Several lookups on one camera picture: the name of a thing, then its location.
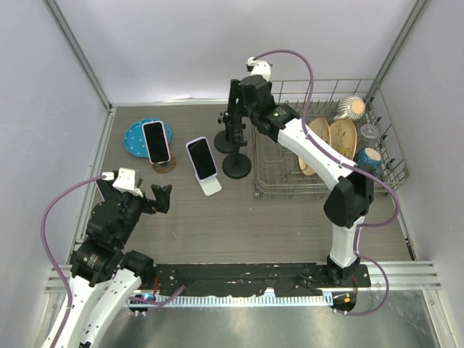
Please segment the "black stand front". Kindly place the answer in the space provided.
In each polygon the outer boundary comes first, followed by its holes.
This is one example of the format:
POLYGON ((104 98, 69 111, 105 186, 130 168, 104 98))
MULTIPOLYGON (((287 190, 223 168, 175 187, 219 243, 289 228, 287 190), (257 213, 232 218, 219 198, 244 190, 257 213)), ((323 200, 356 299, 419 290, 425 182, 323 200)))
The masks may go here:
POLYGON ((242 123, 235 128, 231 134, 232 152, 228 154, 222 162, 222 169, 226 176, 232 179, 242 179, 248 176, 252 169, 250 158, 240 152, 240 148, 247 145, 244 140, 244 129, 246 125, 242 123))

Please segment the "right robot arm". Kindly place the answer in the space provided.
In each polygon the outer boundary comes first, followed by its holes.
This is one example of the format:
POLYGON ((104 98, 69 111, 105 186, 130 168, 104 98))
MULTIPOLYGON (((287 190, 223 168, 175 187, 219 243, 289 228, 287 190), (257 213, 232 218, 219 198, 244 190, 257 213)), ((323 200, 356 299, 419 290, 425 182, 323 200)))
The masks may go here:
POLYGON ((373 202, 373 179, 359 173, 355 163, 316 136, 293 108, 276 104, 271 87, 260 75, 231 80, 228 106, 223 113, 231 151, 223 160, 223 172, 229 178, 240 179, 251 170, 250 159, 240 152, 247 145, 244 117, 261 134, 302 158, 330 191, 323 211, 332 223, 333 237, 323 282, 344 286, 360 265, 355 251, 357 229, 373 202))

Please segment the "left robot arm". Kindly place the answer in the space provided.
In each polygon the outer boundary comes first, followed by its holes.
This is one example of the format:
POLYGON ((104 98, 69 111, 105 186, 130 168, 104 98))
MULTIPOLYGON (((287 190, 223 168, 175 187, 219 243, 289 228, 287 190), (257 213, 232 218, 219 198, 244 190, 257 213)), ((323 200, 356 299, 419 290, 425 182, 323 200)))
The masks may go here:
POLYGON ((169 211, 173 187, 153 184, 154 198, 149 199, 139 188, 141 180, 130 178, 124 186, 120 179, 117 173, 107 172, 66 190, 70 193, 96 183, 103 192, 103 201, 91 212, 84 242, 72 253, 70 277, 64 275, 46 239, 50 210, 66 194, 56 197, 43 214, 43 248, 66 291, 43 347, 98 347, 130 295, 153 284, 154 260, 137 251, 124 253, 123 249, 143 214, 169 211))

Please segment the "black stand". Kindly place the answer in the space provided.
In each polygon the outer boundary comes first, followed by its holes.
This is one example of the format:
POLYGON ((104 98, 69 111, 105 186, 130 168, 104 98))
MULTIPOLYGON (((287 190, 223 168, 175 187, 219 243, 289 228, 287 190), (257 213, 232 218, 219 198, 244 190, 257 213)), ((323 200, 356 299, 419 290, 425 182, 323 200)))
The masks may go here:
POLYGON ((231 134, 232 152, 228 154, 222 162, 222 169, 226 176, 232 179, 242 179, 248 176, 252 169, 250 158, 240 152, 240 148, 247 145, 244 140, 244 129, 246 125, 242 123, 235 128, 231 134))
POLYGON ((219 131, 214 137, 215 148, 223 154, 239 152, 239 127, 234 115, 228 111, 220 113, 217 120, 225 129, 219 131))

